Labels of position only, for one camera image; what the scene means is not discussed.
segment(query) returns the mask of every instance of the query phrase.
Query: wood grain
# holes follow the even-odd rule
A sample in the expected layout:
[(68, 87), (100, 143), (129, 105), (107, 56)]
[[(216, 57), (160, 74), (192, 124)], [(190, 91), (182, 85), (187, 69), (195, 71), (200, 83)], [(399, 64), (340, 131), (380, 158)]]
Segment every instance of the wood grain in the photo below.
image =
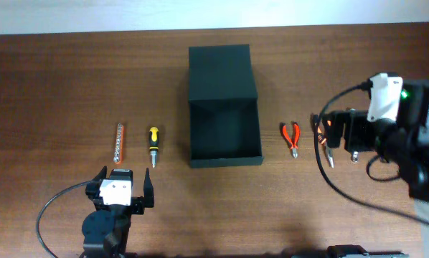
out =
[[(264, 164), (193, 170), (188, 47), (244, 43), (259, 93)], [(142, 194), (150, 165), (147, 130), (162, 132), (160, 163), (151, 170), (156, 206), (133, 217), (130, 252), (260, 254), (361, 244), (421, 257), (417, 224), (345, 201), (314, 161), (309, 115), (379, 71), (429, 79), (429, 24), (0, 36), (0, 257), (47, 257), (34, 233), (37, 213), (103, 165), (115, 168), (119, 122), (126, 127), (122, 167), (135, 173), (134, 195)], [(356, 92), (334, 109), (368, 104)], [(289, 120), (302, 124), (296, 160), (278, 132)], [(343, 150), (334, 155), (329, 176), (343, 190), (413, 212), (405, 183), (367, 178), (372, 153), (358, 164)], [(385, 176), (396, 168), (373, 169)], [(80, 227), (93, 210), (81, 190), (47, 210), (42, 235), (59, 257), (82, 252)]]

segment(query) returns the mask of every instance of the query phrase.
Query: open box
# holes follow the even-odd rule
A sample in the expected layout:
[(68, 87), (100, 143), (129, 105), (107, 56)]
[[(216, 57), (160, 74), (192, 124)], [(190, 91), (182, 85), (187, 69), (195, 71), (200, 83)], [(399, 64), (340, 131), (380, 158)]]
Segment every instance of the open box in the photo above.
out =
[(189, 48), (192, 168), (263, 162), (257, 101), (248, 45)]

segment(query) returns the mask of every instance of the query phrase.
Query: black mount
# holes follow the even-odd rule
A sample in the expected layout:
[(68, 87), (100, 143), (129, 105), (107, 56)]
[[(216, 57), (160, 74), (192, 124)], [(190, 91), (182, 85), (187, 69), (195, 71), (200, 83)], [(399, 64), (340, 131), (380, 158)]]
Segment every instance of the black mount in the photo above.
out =
[[(126, 258), (172, 258), (164, 254), (126, 254)], [(399, 251), (390, 252), (368, 252), (359, 245), (336, 245), (323, 249), (303, 249), (294, 250), (293, 248), (284, 249), (280, 254), (241, 254), (241, 255), (216, 255), (211, 252), (199, 256), (182, 256), (177, 255), (175, 258), (409, 258), (409, 254), (403, 254)]]
[(371, 123), (367, 111), (358, 110), (323, 115), (327, 145), (338, 148), (343, 136), (350, 153), (376, 151), (399, 166), (410, 197), (429, 202), (429, 133), (425, 142), (419, 137), (420, 128), (429, 130), (429, 81), (405, 81), (402, 89), (409, 96), (400, 101), (396, 121), (383, 118)]
[(154, 188), (149, 169), (146, 169), (144, 178), (144, 196), (131, 197), (131, 205), (105, 205), (100, 196), (100, 186), (103, 179), (131, 181), (132, 170), (112, 170), (110, 177), (106, 178), (106, 166), (93, 179), (97, 183), (88, 184), (85, 194), (95, 205), (96, 211), (85, 218), (82, 224), (84, 234), (84, 256), (87, 258), (124, 257), (126, 253), (128, 230), (131, 225), (131, 216), (143, 215), (145, 208), (154, 207)]

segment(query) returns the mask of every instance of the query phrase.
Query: orange object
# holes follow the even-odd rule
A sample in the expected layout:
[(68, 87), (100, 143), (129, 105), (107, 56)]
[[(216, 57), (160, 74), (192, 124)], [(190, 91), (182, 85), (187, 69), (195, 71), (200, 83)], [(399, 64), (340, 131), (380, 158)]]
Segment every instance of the orange object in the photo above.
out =
[(324, 134), (323, 132), (321, 132), (320, 127), (318, 127), (318, 142), (322, 145), (326, 142), (326, 137), (324, 137)]
[(288, 147), (291, 150), (293, 157), (297, 158), (298, 140), (299, 140), (299, 136), (301, 136), (301, 129), (299, 128), (298, 123), (293, 122), (292, 124), (294, 129), (294, 135), (292, 138), (288, 134), (288, 130), (286, 129), (285, 123), (280, 123), (280, 132), (283, 138), (285, 139), (286, 143), (288, 144)]

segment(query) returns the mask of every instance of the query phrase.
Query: white wall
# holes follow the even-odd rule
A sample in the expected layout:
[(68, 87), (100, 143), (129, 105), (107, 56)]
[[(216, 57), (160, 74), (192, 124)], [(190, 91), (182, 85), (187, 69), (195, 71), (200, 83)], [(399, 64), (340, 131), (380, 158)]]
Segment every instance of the white wall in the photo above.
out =
[(0, 0), (0, 34), (429, 22), (429, 0)]

